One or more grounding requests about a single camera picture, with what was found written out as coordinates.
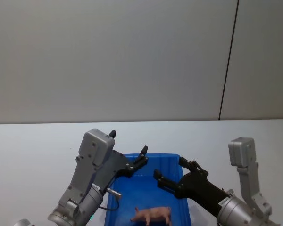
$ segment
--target blue container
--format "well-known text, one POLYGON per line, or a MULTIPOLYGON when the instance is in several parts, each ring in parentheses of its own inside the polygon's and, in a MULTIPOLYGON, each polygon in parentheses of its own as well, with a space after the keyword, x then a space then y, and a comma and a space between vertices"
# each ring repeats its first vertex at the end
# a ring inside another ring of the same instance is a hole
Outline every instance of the blue container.
MULTIPOLYGON (((126 154, 133 161, 138 154, 126 154)), ((154 169, 167 178, 179 181, 183 170, 178 165, 177 154, 147 154, 148 164, 139 169, 131 178, 120 177, 115 180, 112 189, 120 192, 119 208, 116 211, 107 211, 105 226, 145 226, 144 222, 134 223, 130 219, 135 215, 134 208, 139 210, 159 206, 171 207, 172 226, 191 226, 188 202, 186 199, 176 199, 173 194, 157 187, 153 178, 154 169)), ((115 197, 109 195, 108 208, 117 206, 115 197)), ((165 226, 165 222, 153 222, 151 226, 165 226)))

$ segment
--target toy pig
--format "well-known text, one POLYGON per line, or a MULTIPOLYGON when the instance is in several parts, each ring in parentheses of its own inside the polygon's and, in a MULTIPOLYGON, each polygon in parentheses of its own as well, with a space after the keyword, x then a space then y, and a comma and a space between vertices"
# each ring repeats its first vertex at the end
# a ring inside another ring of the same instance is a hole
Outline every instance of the toy pig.
POLYGON ((155 207, 145 210, 138 210, 135 207, 135 216, 131 219, 132 222, 144 221, 146 226, 152 222, 166 221, 166 225, 172 226, 170 221, 171 208, 170 207, 155 207))

